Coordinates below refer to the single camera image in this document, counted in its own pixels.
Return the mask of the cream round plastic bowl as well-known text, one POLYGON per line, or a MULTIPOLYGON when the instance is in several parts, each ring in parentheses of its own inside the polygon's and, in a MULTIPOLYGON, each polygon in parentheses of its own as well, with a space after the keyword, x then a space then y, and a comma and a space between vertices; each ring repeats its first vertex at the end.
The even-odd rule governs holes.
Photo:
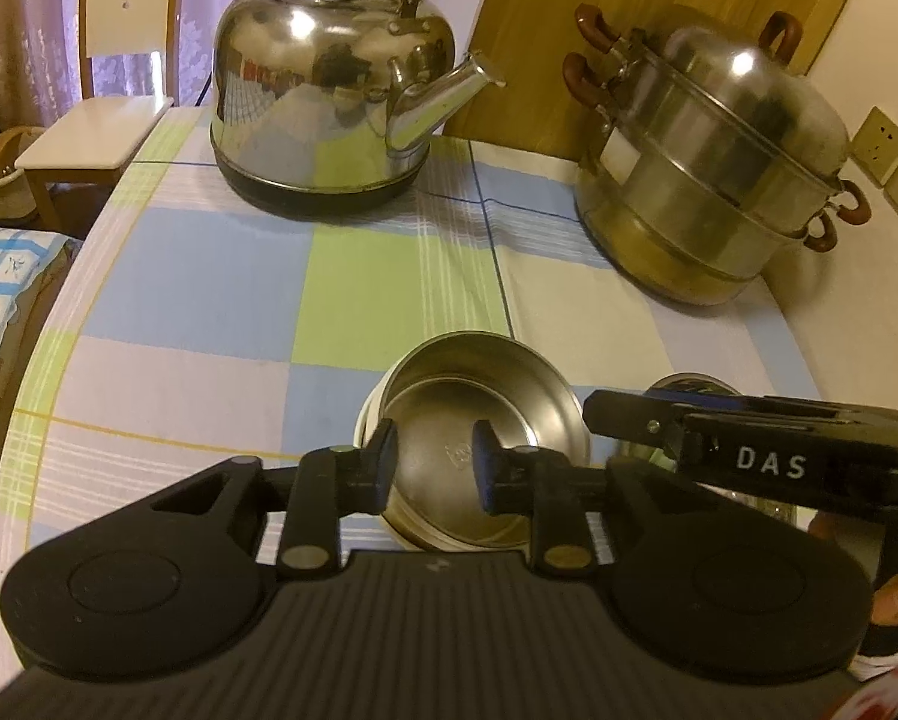
MULTIPOLYGON (((366 401, 362 403, 361 411, 359 411, 358 419, 356 419, 355 438, 353 439, 355 444, 367 444, 373 437, 373 432, 376 430, 374 424, 380 419, 380 402, 382 401, 382 395, 384 395, 385 382, 387 382, 387 376, 382 377, 376 383, 376 387, 371 390, 371 393, 367 395, 366 401)), ((390 535, 400 544, 401 548, 419 551, 419 546, 411 538, 408 538, 403 533, 403 528, 400 527, 400 518, 398 516, 401 514, 401 504, 403 504, 403 500, 401 500, 400 494, 398 494, 397 486, 392 484, 390 486, 389 500, 387 500, 387 509, 380 516, 380 522, 384 523, 384 527, 389 530, 390 535)))

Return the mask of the small stainless steel bowl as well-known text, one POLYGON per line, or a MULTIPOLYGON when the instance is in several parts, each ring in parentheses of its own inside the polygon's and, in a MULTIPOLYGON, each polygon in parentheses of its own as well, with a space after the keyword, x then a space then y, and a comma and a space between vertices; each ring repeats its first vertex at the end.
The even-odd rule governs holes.
POLYGON ((503 445, 540 445, 590 461, 582 406, 566 379, 525 344, 489 332, 424 341, 385 372, 380 419, 398 431, 400 527, 421 550, 519 550, 528 522, 481 509, 471 431, 491 422, 503 445))

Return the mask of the checkered blue green tablecloth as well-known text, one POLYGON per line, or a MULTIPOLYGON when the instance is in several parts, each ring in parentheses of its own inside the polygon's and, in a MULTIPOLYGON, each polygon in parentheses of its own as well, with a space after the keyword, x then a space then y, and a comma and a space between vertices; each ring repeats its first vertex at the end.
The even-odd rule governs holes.
MULTIPOLYGON (((702 372, 816 387, 764 284, 678 309, 616 273, 577 220, 570 161, 439 138, 407 195, 348 223, 232 192, 208 119, 175 109, 104 206, 35 345, 0 458, 0 585, 45 539, 214 461, 286 465, 348 440, 428 338, 506 333, 579 394, 702 372)), ((0 688, 19 671, 0 621, 0 688)))

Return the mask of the stacked steel steamer pot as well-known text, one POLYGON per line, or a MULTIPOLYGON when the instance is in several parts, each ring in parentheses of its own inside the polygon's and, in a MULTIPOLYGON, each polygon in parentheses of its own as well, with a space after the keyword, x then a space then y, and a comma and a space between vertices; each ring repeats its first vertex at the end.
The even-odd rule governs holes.
POLYGON ((574 11, 600 67, 571 52, 563 80, 599 115, 576 177, 577 215, 609 261, 681 304, 736 298, 782 250, 836 247, 839 223, 872 207, 842 179, 849 135, 791 69, 803 26, 787 11, 756 39, 673 5, 647 29, 615 31, 574 11))

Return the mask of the stainless steel kettle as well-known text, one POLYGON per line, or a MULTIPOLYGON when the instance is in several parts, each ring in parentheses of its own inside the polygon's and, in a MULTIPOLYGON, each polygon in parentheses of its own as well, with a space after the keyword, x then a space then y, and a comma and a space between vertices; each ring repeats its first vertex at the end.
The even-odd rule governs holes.
POLYGON ((428 0, 232 0, 214 37, 209 144, 248 203, 288 218, 405 192, 433 133, 503 81, 455 55, 428 0))

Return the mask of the woven basket on floor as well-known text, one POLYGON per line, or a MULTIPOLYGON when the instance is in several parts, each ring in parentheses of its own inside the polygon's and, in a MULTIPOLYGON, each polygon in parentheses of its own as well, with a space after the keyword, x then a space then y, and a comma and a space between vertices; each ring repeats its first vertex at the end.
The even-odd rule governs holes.
POLYGON ((44 132, 44 127, 13 127, 0 133, 1 226, 17 226, 37 218, 37 205, 16 161, 44 132))

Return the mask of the white wooden chair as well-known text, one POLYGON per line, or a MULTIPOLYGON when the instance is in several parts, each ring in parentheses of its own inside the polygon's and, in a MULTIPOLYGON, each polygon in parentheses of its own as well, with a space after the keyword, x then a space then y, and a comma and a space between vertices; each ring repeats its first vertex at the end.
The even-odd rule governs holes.
POLYGON ((16 160, 50 231, 58 184, 112 188, 179 99, 181 0, 78 0, 79 101, 16 160))

